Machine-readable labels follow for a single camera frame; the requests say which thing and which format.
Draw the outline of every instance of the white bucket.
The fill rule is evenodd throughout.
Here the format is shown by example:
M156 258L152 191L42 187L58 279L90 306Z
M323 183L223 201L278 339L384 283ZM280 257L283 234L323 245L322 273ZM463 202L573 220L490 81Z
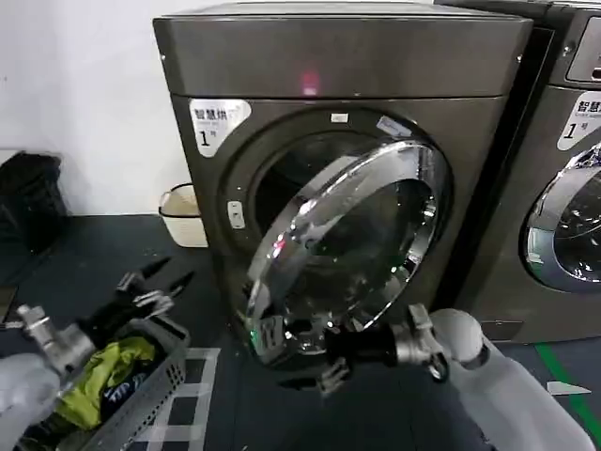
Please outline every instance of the white bucket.
M207 247L207 235L200 218L191 183L178 185L161 196L159 215L173 240L182 247Z

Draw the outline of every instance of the front-load washer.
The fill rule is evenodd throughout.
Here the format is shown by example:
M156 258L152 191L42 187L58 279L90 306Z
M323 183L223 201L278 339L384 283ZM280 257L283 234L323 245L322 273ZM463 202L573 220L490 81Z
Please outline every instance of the front-load washer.
M397 298L430 305L531 21L328 2L154 27L221 291L262 360L280 360L257 345L273 334L319 354L325 327L361 330ZM302 242L286 243L295 225ZM270 266L266 338L249 305L265 261L251 263L296 245L294 271Z
M486 163L479 184L485 195L470 207L489 214L469 215L462 234L475 240L456 246L441 294L454 291L466 272L455 285L456 305L493 339L600 335L601 9L452 3L523 15L534 28L491 157L509 152ZM491 180L493 188L483 188Z

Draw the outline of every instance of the green tape line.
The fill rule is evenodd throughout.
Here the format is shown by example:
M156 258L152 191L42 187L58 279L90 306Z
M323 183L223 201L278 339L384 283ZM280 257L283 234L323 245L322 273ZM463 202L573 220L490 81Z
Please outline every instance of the green tape line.
M543 363L551 372L551 375L556 381L570 384L572 383L567 372L565 369L563 369L562 364L560 364L560 361L557 360L557 357L549 345L536 345L535 348L538 352L538 355L541 356ZM589 433L593 436L597 447L601 448L601 424L599 424L589 409L589 406L586 404L584 395L569 395L568 400L576 415L578 415L580 420L582 420L584 427L587 428Z

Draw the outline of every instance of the washer door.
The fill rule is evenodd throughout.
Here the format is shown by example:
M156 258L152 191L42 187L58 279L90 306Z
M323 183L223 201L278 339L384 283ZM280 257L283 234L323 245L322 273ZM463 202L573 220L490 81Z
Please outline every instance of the washer door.
M248 271L246 326L261 361L324 352L327 327L372 325L419 268L451 185L441 152L405 138L341 157L304 186Z
M601 292L600 152L597 145L570 160L528 218L526 265L548 287Z

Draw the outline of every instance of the number 1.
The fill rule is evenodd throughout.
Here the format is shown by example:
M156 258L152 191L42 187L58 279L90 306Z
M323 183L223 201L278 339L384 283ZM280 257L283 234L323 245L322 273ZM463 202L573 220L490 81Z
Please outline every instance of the number 1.
M568 134L566 136L564 136L565 139L572 139L574 138L574 130L576 129L576 124L570 124L570 131L568 132Z
M201 144L201 146L204 148L207 148L208 147L207 134L204 131L200 132L200 134L202 134L202 136L203 136L203 144Z

